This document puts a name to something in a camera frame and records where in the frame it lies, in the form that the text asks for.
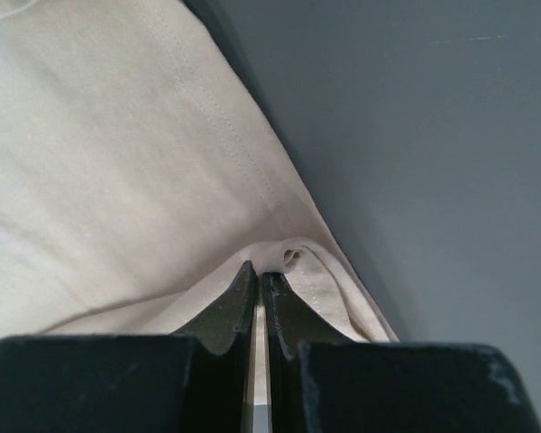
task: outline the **fabric fold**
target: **fabric fold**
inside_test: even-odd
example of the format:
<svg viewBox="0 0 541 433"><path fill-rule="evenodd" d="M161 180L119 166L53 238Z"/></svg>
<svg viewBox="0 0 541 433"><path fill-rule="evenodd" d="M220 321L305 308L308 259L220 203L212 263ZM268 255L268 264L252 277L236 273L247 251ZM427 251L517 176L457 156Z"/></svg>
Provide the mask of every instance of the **fabric fold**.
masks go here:
<svg viewBox="0 0 541 433"><path fill-rule="evenodd" d="M0 20L34 6L40 0L0 0Z"/></svg>
<svg viewBox="0 0 541 433"><path fill-rule="evenodd" d="M49 333L169 333L190 321L228 288L241 264L257 274L282 272L293 290L322 318L356 341L395 339L374 304L343 266L306 238L249 245L190 289L159 299L80 318Z"/></svg>

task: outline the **cream fabric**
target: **cream fabric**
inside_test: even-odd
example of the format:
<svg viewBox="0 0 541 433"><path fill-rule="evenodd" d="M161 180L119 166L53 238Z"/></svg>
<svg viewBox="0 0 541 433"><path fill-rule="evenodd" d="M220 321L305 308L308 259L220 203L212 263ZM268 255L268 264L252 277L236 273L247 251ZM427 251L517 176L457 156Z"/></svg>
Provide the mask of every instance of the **cream fabric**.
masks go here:
<svg viewBox="0 0 541 433"><path fill-rule="evenodd" d="M250 259L394 337L184 5L34 3L0 2L0 336L170 332Z"/></svg>

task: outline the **gray wall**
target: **gray wall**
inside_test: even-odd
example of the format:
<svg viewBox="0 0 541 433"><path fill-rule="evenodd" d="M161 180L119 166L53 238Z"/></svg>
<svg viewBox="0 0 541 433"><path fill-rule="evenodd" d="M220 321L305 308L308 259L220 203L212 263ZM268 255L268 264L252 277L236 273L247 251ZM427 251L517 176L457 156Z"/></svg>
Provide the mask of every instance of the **gray wall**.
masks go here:
<svg viewBox="0 0 541 433"><path fill-rule="evenodd" d="M541 0L219 0L403 339L501 348L541 418Z"/></svg>

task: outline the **black metal jaw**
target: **black metal jaw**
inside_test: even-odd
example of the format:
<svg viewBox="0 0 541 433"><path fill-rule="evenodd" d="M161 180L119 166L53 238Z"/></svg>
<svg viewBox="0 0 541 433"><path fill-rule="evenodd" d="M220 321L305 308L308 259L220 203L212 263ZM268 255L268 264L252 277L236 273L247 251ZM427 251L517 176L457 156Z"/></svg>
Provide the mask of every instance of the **black metal jaw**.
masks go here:
<svg viewBox="0 0 541 433"><path fill-rule="evenodd" d="M245 263L170 336L0 341L0 432L249 431L257 292L274 432L538 432L509 361L484 345L359 344L281 274Z"/></svg>

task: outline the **stitched seam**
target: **stitched seam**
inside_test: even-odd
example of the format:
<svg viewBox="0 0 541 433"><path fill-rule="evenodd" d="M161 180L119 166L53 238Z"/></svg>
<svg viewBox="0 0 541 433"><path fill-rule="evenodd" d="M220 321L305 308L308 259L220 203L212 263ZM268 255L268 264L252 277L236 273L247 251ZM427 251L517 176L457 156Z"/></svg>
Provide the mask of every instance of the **stitched seam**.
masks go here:
<svg viewBox="0 0 541 433"><path fill-rule="evenodd" d="M151 7L154 11L154 13L157 15L159 21L162 23L162 26L164 27L164 29L168 32L168 34L170 35L170 37L175 41L175 43L177 43L177 45L179 46L180 48L180 53L181 53L181 56L183 58L183 60L185 61L190 73L192 76L195 77L196 79L196 83L198 85L198 87L202 90L203 93L205 93L205 95L210 99L210 101L215 105L215 108L218 110L218 112L220 113L220 115L224 118L224 120L226 121L226 124L228 125L229 129L231 130L231 132L233 133L233 135L236 137L236 140L237 142L240 144L241 148L243 149L243 152L244 154L247 156L247 158L249 159L251 165L254 167L254 169L257 171L257 174L258 174L258 177L259 179L262 181L264 187L267 189L268 192L270 192L270 195L272 196L272 198L274 199L275 203L277 204L277 209L282 213L282 215L285 217L285 220L286 220L286 223L287 225L289 226L289 229L292 230L292 222L290 220L290 217L289 217L289 213L286 211L286 209L284 208L284 206L282 205L282 203L280 202L280 200L278 199L275 191L271 188L271 185L269 185L269 183L267 182L267 180L263 177L262 175L262 172L261 172L261 169L259 168L259 166L257 165L256 161L252 158L252 156L249 154L249 152L247 151L246 147L244 146L244 142L243 140L241 139L240 135L236 132L236 130L234 129L231 121L229 120L228 116L226 115L226 113L223 111L222 107L216 102L215 98L205 89L205 87L202 85L202 83L199 81L198 79L198 76L197 74L195 73L194 69L191 67L189 61L188 61L188 58L187 56L184 54L184 50L182 49L182 45L179 41L179 39L174 35L174 33L172 32L172 30L169 28L169 26L166 24L166 22L162 19L162 17L160 16L160 14L158 13L158 10L156 8L156 6L154 5L153 1L150 1L149 2L151 4ZM160 42L160 45L162 46L162 48L165 50L165 52L167 53L169 59L170 59L170 64L171 66L175 67L174 65L174 59L172 58L172 55L170 54L170 51L169 49L166 47L166 45L164 44L164 42L160 39L160 37L158 38L159 39L159 42ZM205 108L198 102L197 98L194 96L194 94L192 94L192 92L188 91L187 87L184 85L183 83L183 80L181 78L181 76L179 75L179 82L181 84L181 86L185 89L185 91L187 93L189 93L192 98L195 100L195 102L197 103L197 105L200 107L201 111L204 113L204 115L207 117L209 123L215 128L216 130L216 133L218 134L218 136L220 137L220 139L225 143L225 148L226 148L226 151L231 155L231 157L234 159L234 162L236 163L236 165L240 168L241 172L243 173L243 176L247 179L247 181L249 183L252 183L249 175L247 174L247 172L244 170L243 166L240 164L240 162L238 161L238 159L236 158L236 155L234 155L234 153L230 150L230 147L228 146L228 142L225 140L225 138L223 137L223 135L221 134L220 132L220 129L215 125L212 117L208 114L208 112L205 110ZM267 206L269 208L270 211L272 211L272 206L269 205L269 203L262 197L262 195L256 191L257 193L257 196L259 197L259 199L262 201L262 203L264 203L265 206ZM277 224L279 225L279 229L280 231L282 231L283 233L286 233L285 229L282 227L282 224L280 223L280 221L277 221Z"/></svg>
<svg viewBox="0 0 541 433"><path fill-rule="evenodd" d="M315 303L315 310L318 314L321 314L321 308L318 307L318 302L316 300L316 293L315 293L315 287L313 286L313 284L310 282L310 280L308 279L308 276L307 276L307 273L305 272L304 269L300 269L300 272L303 274L303 277L305 278L305 280L307 281L307 285L308 287L310 288L310 294L312 295L313 297L313 302Z"/></svg>

